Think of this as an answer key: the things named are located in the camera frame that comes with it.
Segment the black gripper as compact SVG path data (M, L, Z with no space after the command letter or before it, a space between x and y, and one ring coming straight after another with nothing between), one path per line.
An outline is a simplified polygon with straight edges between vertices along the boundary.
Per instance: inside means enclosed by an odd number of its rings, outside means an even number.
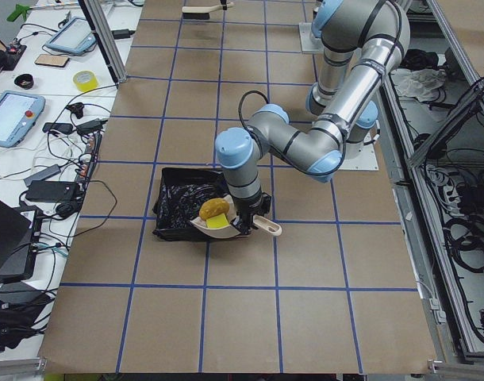
M240 234L250 234L253 225L253 216L255 214L264 216L271 209L272 197L259 190L249 198L233 197L233 202L237 210L237 216L234 219L234 227Z

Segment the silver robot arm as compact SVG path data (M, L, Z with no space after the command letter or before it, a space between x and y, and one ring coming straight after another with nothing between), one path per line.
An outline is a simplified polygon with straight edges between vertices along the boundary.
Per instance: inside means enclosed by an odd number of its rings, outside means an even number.
M328 182L344 162L353 127L409 47L409 21L395 1L324 1L311 34L324 47L321 74L306 102L317 117L311 128L294 128L280 106L267 104L215 140L236 208L231 224L243 235L266 205L258 161L271 153L316 181Z

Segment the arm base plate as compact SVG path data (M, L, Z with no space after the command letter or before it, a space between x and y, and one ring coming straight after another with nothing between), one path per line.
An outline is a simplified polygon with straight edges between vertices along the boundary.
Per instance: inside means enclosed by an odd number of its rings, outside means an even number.
M311 23L301 22L298 24L301 50L304 54L321 54L324 50L320 37L315 37Z
M371 133L367 133L364 140L358 143L347 143L344 162L340 166L341 171L378 171L378 160L373 144Z

